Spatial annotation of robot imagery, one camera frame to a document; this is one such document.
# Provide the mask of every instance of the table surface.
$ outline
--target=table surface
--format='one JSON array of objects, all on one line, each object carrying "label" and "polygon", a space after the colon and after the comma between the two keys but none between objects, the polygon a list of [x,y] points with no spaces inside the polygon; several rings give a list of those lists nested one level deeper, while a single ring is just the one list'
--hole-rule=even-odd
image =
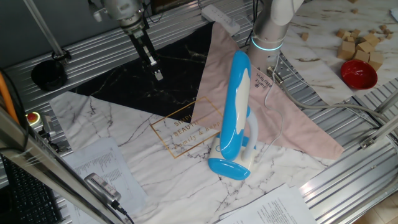
[{"label": "table surface", "polygon": [[[386,39],[375,47],[376,52],[384,56],[383,65],[377,71],[376,86],[370,90],[353,90],[355,95],[362,97],[397,77],[398,22],[389,13],[395,7],[398,7],[398,1],[360,0],[352,4],[347,0],[317,0],[298,9],[290,28],[298,34],[308,32],[306,44],[337,75],[340,75],[340,67],[345,62],[336,57],[341,44],[341,39],[336,37],[339,29],[358,29],[361,31],[360,37],[369,34],[372,29],[376,30],[375,36],[385,37],[379,28],[381,25],[386,25],[391,32],[395,32],[391,40]],[[353,14],[353,9],[358,9],[358,13]]]},{"label": "table surface", "polygon": [[[252,13],[250,1],[202,1],[202,4],[204,6],[214,4],[230,17],[237,14],[250,15]],[[234,40],[242,45],[251,26],[244,19],[238,22],[242,24],[242,30],[234,37]],[[149,35],[158,49],[185,37],[205,23],[201,19],[199,7],[193,2],[166,12],[158,24],[150,23],[152,28],[149,30]],[[59,142],[65,152],[68,153],[70,147],[49,105],[49,100],[105,71],[137,58],[137,54],[128,37],[124,36],[119,29],[69,46],[66,49],[72,53],[74,58],[67,68],[68,83],[55,92],[46,93],[39,90],[29,78],[34,65],[49,59],[50,55],[29,60],[8,68],[7,71],[16,81],[18,89],[21,90],[22,100],[27,105],[27,110],[49,113],[52,116],[57,129],[57,137],[54,141]],[[322,103],[316,93],[298,80],[295,75],[299,76],[299,74],[291,72],[282,75],[294,96],[307,104]],[[393,80],[380,88],[380,90],[382,89],[380,94],[374,94],[374,96],[377,96],[376,99],[369,97],[370,102],[377,106],[381,103],[379,101],[387,98],[397,88],[398,82]],[[355,103],[354,99],[350,99],[350,103]],[[304,110],[304,113],[346,149],[333,165],[300,188],[317,222],[331,223],[352,206],[365,200],[369,194],[381,189],[386,179],[394,177],[397,172],[395,164],[398,163],[398,158],[392,144],[387,144],[385,147],[369,148],[366,151],[359,150],[359,141],[365,135],[371,133],[373,129],[369,123],[350,111],[341,109]],[[398,109],[393,108],[389,113],[398,114]],[[377,198],[371,204],[363,207],[346,222],[354,220],[370,206],[387,197],[392,191],[393,189],[386,191],[383,197]],[[61,197],[58,202],[64,208]]]}]

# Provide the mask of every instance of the metal frame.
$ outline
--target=metal frame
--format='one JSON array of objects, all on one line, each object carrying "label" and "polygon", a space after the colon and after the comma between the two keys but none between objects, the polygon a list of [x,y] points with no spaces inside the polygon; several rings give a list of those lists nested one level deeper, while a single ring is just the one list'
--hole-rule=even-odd
[{"label": "metal frame", "polygon": [[[42,30],[45,38],[51,45],[51,48],[54,51],[55,57],[64,57],[67,53],[66,51],[62,50],[60,45],[58,44],[57,40],[55,37],[52,35],[51,30],[45,23],[42,15],[40,14],[39,10],[37,9],[35,3],[33,0],[24,0],[24,3],[26,7],[29,9],[30,13],[32,14],[33,18],[35,19],[37,25],[40,27],[40,30]],[[65,58],[60,61],[63,65],[68,65],[68,60]]]},{"label": "metal frame", "polygon": [[36,179],[58,192],[62,197],[82,209],[100,223],[124,223],[118,214],[101,202],[89,190],[87,184],[39,135],[28,135],[24,152],[25,131],[0,107],[0,147],[16,149],[0,152],[26,170]]}]

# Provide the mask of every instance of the metal bracket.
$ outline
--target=metal bracket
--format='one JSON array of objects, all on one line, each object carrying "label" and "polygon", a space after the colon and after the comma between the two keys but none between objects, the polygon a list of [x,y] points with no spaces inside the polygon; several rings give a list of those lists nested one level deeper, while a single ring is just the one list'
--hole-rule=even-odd
[{"label": "metal bracket", "polygon": [[361,142],[359,145],[366,149],[367,147],[373,145],[378,142],[380,139],[386,137],[389,133],[391,133],[395,128],[398,127],[398,115],[393,117],[389,122],[385,125],[381,126],[375,133],[370,135],[367,139]]}]

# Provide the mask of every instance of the white marble surface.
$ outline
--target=white marble surface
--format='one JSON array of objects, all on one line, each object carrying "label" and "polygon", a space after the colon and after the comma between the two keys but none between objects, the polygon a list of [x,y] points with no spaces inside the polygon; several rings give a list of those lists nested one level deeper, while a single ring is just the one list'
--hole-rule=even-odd
[{"label": "white marble surface", "polygon": [[353,95],[342,79],[292,29],[287,31],[281,51],[325,103],[334,105]]},{"label": "white marble surface", "polygon": [[[174,159],[150,128],[160,117],[66,92],[51,102],[74,151],[99,138],[115,138],[134,178],[148,195],[135,223],[213,223],[283,183],[300,187],[333,161],[292,149],[270,147],[245,181],[213,173],[211,141]],[[262,152],[265,145],[257,143]]]},{"label": "white marble surface", "polygon": [[[389,15],[389,9],[394,7],[398,7],[398,1],[359,0],[352,4],[347,0],[315,0],[300,7],[290,23],[290,29],[298,34],[308,32],[306,44],[340,76],[340,67],[345,61],[336,57],[342,41],[336,36],[338,29],[359,29],[359,36],[363,37],[371,29],[380,32],[379,26],[385,24],[395,34],[391,40],[386,39],[376,46],[376,52],[384,56],[384,63],[377,71],[377,88],[396,78],[398,74],[398,22]],[[358,9],[358,13],[353,14],[352,9]],[[362,97],[371,90],[353,91],[355,95]]]}]

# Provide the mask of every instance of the pink fabric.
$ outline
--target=pink fabric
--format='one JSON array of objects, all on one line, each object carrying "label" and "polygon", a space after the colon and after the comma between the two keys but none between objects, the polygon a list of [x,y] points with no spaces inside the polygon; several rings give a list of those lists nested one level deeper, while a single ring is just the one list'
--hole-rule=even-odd
[{"label": "pink fabric", "polygon": [[[206,96],[221,113],[224,113],[231,63],[237,50],[239,47],[227,31],[222,25],[215,23],[197,98]],[[268,144],[278,136],[281,126],[280,114],[264,106],[264,99],[271,85],[272,80],[252,66],[249,106],[256,113],[259,122],[258,141]],[[327,159],[337,159],[343,152],[344,149],[301,112],[278,86],[273,87],[267,99],[267,106],[279,110],[284,115],[283,133],[274,145]],[[206,117],[206,123],[201,126],[211,126],[220,117],[216,113],[208,103],[199,101],[193,110],[193,120]],[[244,135],[249,136],[247,124]]]}]

